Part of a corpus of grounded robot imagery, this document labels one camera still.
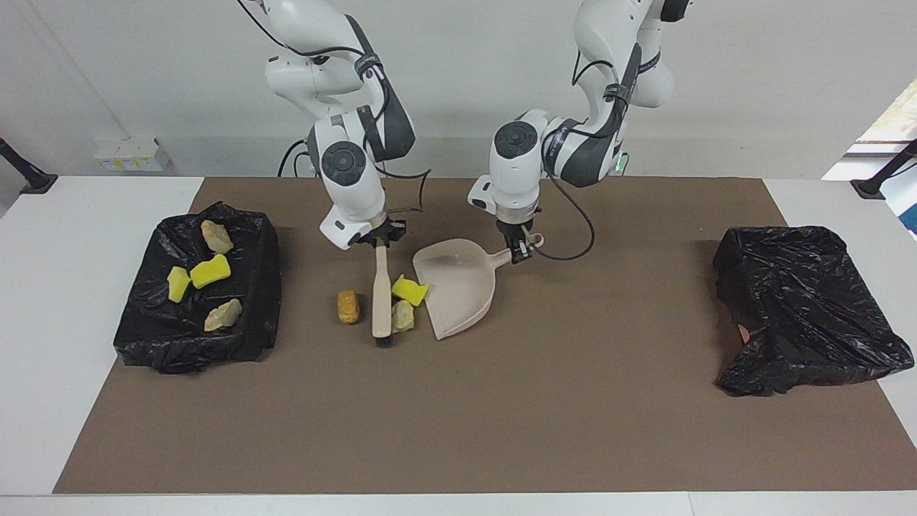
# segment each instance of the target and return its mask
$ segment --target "wall socket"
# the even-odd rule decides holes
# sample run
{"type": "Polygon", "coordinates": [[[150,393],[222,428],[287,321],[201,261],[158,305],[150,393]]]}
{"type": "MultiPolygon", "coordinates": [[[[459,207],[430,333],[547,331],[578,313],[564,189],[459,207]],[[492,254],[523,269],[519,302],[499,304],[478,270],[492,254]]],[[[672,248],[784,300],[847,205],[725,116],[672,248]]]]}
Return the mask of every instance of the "wall socket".
{"type": "Polygon", "coordinates": [[[155,138],[98,141],[95,162],[107,172],[163,172],[171,158],[155,138]]]}

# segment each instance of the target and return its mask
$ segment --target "brown paper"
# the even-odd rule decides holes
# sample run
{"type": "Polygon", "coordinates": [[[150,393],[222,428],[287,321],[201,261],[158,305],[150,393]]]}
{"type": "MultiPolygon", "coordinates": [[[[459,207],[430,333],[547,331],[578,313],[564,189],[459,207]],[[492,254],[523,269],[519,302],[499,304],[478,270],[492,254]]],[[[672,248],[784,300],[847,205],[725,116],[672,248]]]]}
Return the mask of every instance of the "brown paper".
{"type": "MultiPolygon", "coordinates": [[[[386,185],[394,208],[415,202],[416,183],[386,185]]],[[[414,252],[436,241],[502,248],[465,204],[470,185],[428,182],[392,277],[413,277],[414,252]]],[[[585,224],[542,188],[545,251],[577,252],[585,224]]],[[[115,364],[55,492],[917,488],[917,451],[878,384],[774,398],[714,386],[741,341],[711,260],[729,227],[784,223],[762,182],[614,178],[573,194],[595,221],[591,254],[506,266],[476,326],[435,342],[422,306],[381,350],[369,318],[337,321],[338,291],[371,291],[372,250],[325,241],[316,180],[206,179],[192,211],[223,200],[279,229],[277,347],[189,376],[115,364]]]]}

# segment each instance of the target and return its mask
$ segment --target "dustpan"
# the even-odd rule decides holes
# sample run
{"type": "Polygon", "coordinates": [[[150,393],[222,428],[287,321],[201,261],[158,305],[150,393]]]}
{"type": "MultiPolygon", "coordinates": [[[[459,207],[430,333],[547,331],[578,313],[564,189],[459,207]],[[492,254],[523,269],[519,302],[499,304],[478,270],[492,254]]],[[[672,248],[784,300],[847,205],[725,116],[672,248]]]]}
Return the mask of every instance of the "dustpan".
{"type": "MultiPolygon", "coordinates": [[[[544,243],[540,234],[532,236],[535,246],[544,243]]],[[[496,270],[512,259],[509,249],[487,254],[465,239],[435,243],[414,255],[417,279],[430,285],[426,309],[438,341],[467,330],[487,314],[497,285],[496,270]]]]}

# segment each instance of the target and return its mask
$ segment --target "black trash bag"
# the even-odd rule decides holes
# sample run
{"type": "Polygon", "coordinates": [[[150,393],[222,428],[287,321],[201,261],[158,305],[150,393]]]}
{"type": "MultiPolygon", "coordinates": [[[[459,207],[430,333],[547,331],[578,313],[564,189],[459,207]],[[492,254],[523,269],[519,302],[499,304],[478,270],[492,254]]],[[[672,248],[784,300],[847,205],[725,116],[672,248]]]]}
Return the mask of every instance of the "black trash bag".
{"type": "Polygon", "coordinates": [[[125,365],[146,365],[167,374],[254,361],[274,346],[280,304],[277,231],[271,221],[263,213],[217,203],[197,215],[165,219],[153,231],[121,316],[115,349],[125,365]],[[226,226],[234,244],[226,254],[232,275],[201,290],[188,285],[182,302],[173,303],[166,281],[172,267],[190,272],[215,255],[201,233],[207,219],[226,226]],[[232,328],[204,332],[210,310],[234,298],[242,303],[239,321],[232,328]]]}
{"type": "Polygon", "coordinates": [[[717,297],[748,331],[717,382],[731,396],[854,384],[914,365],[846,244],[826,228],[733,228],[713,266],[717,297]]]}

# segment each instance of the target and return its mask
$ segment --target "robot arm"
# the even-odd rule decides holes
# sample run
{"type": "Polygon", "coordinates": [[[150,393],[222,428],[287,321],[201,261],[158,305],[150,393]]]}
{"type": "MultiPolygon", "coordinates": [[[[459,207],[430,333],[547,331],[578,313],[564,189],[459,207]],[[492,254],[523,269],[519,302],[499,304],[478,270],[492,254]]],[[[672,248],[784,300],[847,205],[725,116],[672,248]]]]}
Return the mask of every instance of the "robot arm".
{"type": "Polygon", "coordinates": [[[661,59],[663,22],[684,17],[691,0],[585,0],[574,35],[586,64],[574,76],[589,103],[579,122],[533,109],[494,136],[490,175],[469,202],[497,218],[515,264],[531,256],[525,231],[538,211],[542,170],[576,187],[594,185],[619,168],[624,117],[631,104],[659,107],[672,92],[661,59]]]}
{"type": "Polygon", "coordinates": [[[321,231],[337,247],[398,240],[375,163],[401,158],[414,125],[357,21],[327,0],[255,0],[289,50],[271,58],[271,89],[315,119],[307,145],[334,206],[321,231]],[[332,97],[367,89],[371,101],[345,110],[332,97]]]}

